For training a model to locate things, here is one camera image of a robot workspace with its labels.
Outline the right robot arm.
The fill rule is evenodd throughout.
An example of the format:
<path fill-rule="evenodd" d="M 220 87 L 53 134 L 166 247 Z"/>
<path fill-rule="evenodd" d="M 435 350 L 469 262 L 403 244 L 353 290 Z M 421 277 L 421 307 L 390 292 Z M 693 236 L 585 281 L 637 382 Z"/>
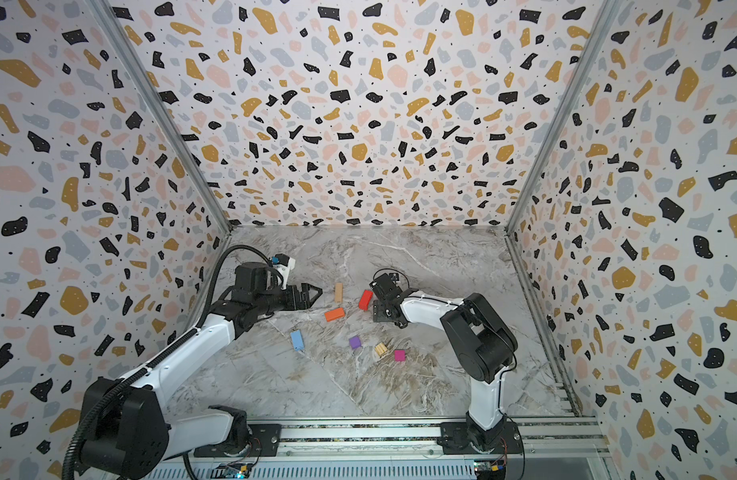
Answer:
<path fill-rule="evenodd" d="M 486 297 L 438 298 L 415 288 L 400 288 L 388 273 L 370 283 L 374 322 L 405 328 L 426 325 L 445 332 L 450 346 L 471 378 L 471 403 L 465 438 L 449 442 L 456 449 L 490 453 L 501 447 L 507 429 L 503 388 L 517 365 L 518 340 Z"/>

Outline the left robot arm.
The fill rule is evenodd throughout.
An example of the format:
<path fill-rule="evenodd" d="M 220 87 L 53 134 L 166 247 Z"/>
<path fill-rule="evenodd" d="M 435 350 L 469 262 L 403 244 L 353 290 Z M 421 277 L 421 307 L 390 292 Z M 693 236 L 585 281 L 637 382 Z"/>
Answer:
<path fill-rule="evenodd" d="M 84 392 L 82 414 L 62 462 L 62 478 L 88 468 L 126 479 L 148 476 L 162 460 L 216 446 L 228 454 L 252 454 L 264 444 L 254 438 L 246 411 L 213 405 L 207 412 L 174 421 L 164 408 L 192 374 L 214 354 L 284 311 L 309 310 L 322 288 L 288 283 L 294 259 L 246 262 L 234 284 L 208 298 L 208 309 L 154 358 L 119 378 L 98 378 Z"/>

